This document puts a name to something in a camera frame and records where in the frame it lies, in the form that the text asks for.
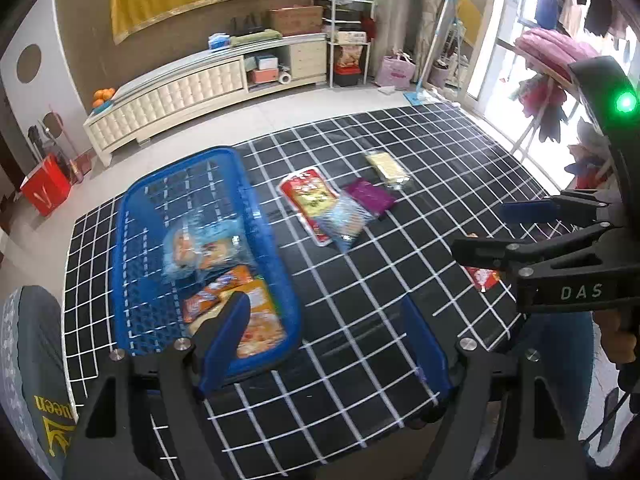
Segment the pink blanket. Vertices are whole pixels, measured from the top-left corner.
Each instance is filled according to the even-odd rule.
[[[600,55],[588,43],[578,43],[556,30],[546,30],[545,28],[532,28],[523,32],[515,41],[515,45],[569,81],[571,81],[571,76],[566,68],[569,63]]]

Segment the mop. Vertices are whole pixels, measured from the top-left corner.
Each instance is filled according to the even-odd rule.
[[[415,86],[415,92],[404,92],[404,97],[409,104],[412,106],[418,106],[423,104],[425,101],[430,99],[431,97],[428,95],[428,91],[422,87],[422,80],[424,79],[424,75],[427,72],[428,67],[430,67],[430,59],[433,54],[433,50],[436,47],[436,43],[438,43],[437,39],[440,35],[440,27],[442,26],[442,20],[444,20],[445,11],[447,9],[447,5],[450,0],[444,0],[444,6],[442,7],[442,12],[440,13],[440,18],[438,19],[438,25],[436,26],[435,33],[433,35],[433,40],[431,41],[431,47],[429,49],[429,53],[427,54],[427,59],[424,64],[424,68],[422,69],[422,73],[420,74],[420,79],[418,79],[418,84]],[[456,10],[456,22],[458,21],[458,12]],[[456,29],[458,30],[458,50],[460,50],[460,29],[458,24],[456,24]]]

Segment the red packet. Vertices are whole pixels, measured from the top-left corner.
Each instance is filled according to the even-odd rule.
[[[338,192],[320,170],[310,167],[290,173],[282,179],[278,191],[296,211],[300,223],[314,242],[320,247],[330,244],[331,238],[322,232],[313,217],[331,207],[338,198]]]
[[[470,238],[478,238],[478,235],[471,233]],[[492,286],[496,285],[500,281],[500,274],[496,270],[491,269],[478,269],[477,267],[465,267],[466,272],[471,276],[471,281],[474,284],[476,290],[480,292],[486,292]]]

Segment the white shelf rack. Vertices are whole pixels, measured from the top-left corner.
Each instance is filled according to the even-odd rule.
[[[362,75],[362,84],[366,84],[367,83],[367,74],[369,73],[369,58],[371,55],[371,46],[372,46],[372,41],[368,41],[367,43],[336,43],[334,40],[334,38],[336,37],[336,30],[335,30],[335,25],[340,25],[341,23],[361,23],[360,20],[336,20],[335,19],[335,11],[336,11],[336,5],[337,4],[343,4],[343,3],[358,3],[358,4],[365,4],[365,5],[369,5],[369,17],[374,20],[375,19],[375,15],[376,15],[376,4],[377,4],[377,0],[311,0],[311,4],[315,5],[316,2],[331,2],[331,18],[322,18],[322,20],[326,23],[331,23],[331,33],[329,33],[329,37],[327,38],[326,42],[329,45],[329,67],[328,67],[328,71],[329,71],[329,88],[333,88],[334,87],[334,50],[336,46],[341,46],[341,45],[361,45],[365,47],[366,50],[366,57],[365,57],[365,63],[364,63],[364,74]]]

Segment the blue plastic basket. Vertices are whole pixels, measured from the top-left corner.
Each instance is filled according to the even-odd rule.
[[[116,341],[133,355],[159,352],[186,335],[182,301],[202,284],[192,274],[184,280],[162,282],[162,240],[165,233],[192,209],[207,224],[238,216],[286,332],[276,347],[236,358],[226,381],[271,367],[300,342],[301,313],[263,217],[254,190],[231,148],[212,148],[155,171],[124,194],[118,212],[112,283]]]

